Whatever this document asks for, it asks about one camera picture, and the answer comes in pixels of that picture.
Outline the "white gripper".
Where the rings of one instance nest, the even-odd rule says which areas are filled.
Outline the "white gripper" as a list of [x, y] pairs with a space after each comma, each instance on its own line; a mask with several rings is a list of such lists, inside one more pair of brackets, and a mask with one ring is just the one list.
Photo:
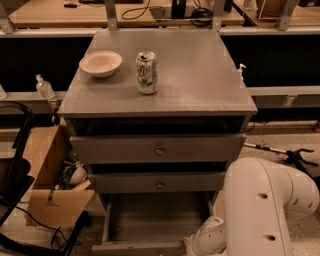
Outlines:
[[226, 248], [225, 221], [210, 216], [196, 233], [184, 239], [184, 256], [214, 256]]

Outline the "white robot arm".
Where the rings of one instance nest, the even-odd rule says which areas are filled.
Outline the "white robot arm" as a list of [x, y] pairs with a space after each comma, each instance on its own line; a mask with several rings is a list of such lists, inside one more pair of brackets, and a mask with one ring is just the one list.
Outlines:
[[302, 171], [246, 157], [224, 178], [224, 217], [209, 217], [185, 240], [186, 256], [293, 256], [287, 222], [316, 211], [319, 191]]

